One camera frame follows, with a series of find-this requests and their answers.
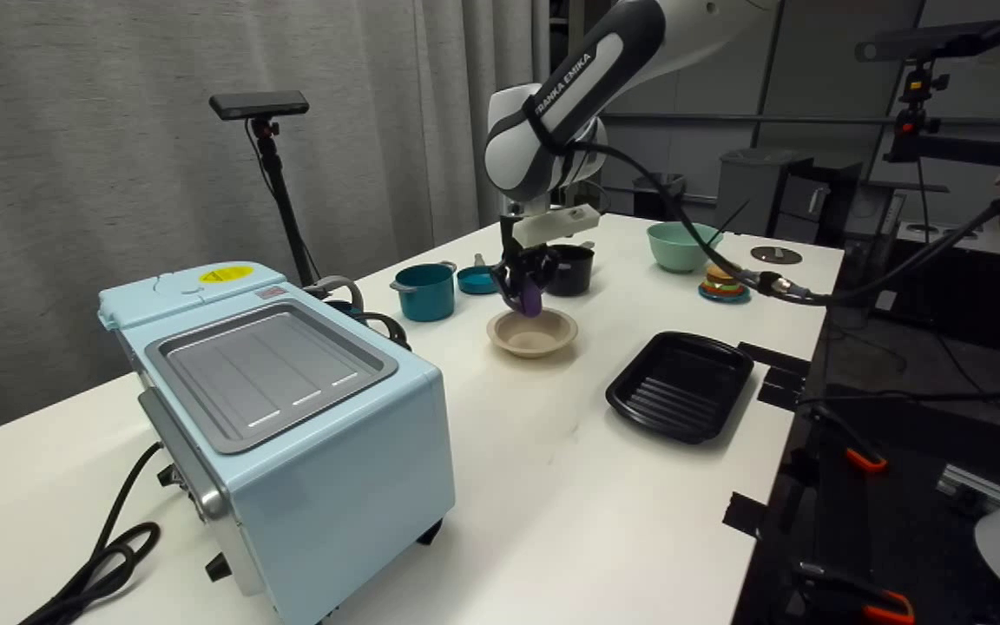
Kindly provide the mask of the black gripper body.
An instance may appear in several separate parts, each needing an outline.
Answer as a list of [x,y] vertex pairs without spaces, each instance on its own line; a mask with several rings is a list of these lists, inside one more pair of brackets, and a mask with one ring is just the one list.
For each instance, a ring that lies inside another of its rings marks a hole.
[[575,235],[597,221],[602,212],[593,206],[510,206],[500,214],[503,261],[516,262],[529,249]]

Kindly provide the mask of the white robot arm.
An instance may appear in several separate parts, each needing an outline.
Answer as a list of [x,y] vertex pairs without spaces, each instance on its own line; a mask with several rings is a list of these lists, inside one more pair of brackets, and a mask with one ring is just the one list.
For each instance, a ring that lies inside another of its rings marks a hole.
[[602,111],[627,87],[703,62],[774,10],[776,0],[615,0],[542,84],[489,98],[483,168],[507,202],[493,275],[514,312],[542,312],[555,275],[548,243],[602,221],[591,206],[553,202],[603,168]]

